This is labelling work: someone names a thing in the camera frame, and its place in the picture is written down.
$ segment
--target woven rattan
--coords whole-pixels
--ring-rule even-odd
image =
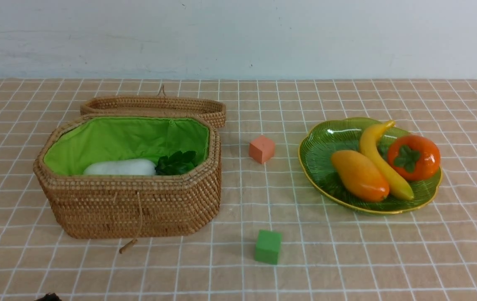
[[[177,176],[61,176],[45,165],[48,149],[65,133],[101,116],[193,118],[209,128],[208,157]],[[55,129],[34,161],[57,222],[74,238],[132,238],[193,234],[218,213],[221,143],[218,131],[193,114],[86,114]]]
[[[190,97],[169,97],[164,85],[154,97],[137,95],[114,95],[94,97],[80,106],[81,115],[106,114],[117,112],[184,112],[196,114],[215,128],[226,125],[226,105],[211,99]]]

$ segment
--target basket handle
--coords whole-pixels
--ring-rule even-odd
[[[120,248],[120,254],[123,254],[128,248],[134,246],[138,242],[138,236],[140,235],[140,232],[142,230],[142,222],[143,222],[143,219],[144,219],[144,215],[142,213],[142,201],[140,200],[140,193],[138,191],[137,191],[137,197],[138,197],[138,200],[139,200],[138,203],[139,203],[139,213],[140,213],[139,229],[138,229],[137,234],[135,235],[135,237],[130,242],[128,242],[125,246]]]
[[[159,93],[157,93],[157,97],[166,97],[166,92],[164,92],[164,85],[162,84],[159,89]]]

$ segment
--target green fabric lining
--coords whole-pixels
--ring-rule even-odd
[[[191,118],[97,117],[62,135],[44,163],[63,176],[82,175],[90,164],[195,151],[196,165],[208,156],[209,129]]]

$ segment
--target foam block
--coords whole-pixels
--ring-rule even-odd
[[[264,164],[274,156],[275,143],[261,135],[250,142],[249,155],[260,164]]]
[[[255,261],[277,265],[281,250],[281,233],[259,230],[257,244],[255,244]]]

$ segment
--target white gourd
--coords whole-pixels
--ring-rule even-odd
[[[86,167],[84,175],[153,176],[155,164],[147,159],[97,162]]]

